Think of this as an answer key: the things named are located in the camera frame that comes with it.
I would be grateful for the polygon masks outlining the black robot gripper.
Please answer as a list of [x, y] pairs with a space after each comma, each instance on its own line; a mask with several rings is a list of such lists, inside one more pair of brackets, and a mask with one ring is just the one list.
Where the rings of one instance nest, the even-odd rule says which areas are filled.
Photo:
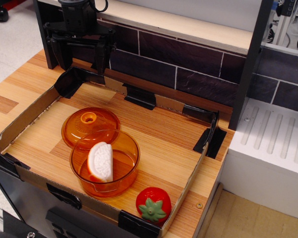
[[63, 20], [43, 25], [58, 64], [64, 70], [71, 67], [73, 54], [69, 45], [96, 47], [94, 68], [103, 74], [111, 51], [116, 48], [115, 31], [97, 22], [97, 13], [108, 8], [108, 1], [103, 10], [98, 10], [92, 0], [60, 0], [59, 3]]

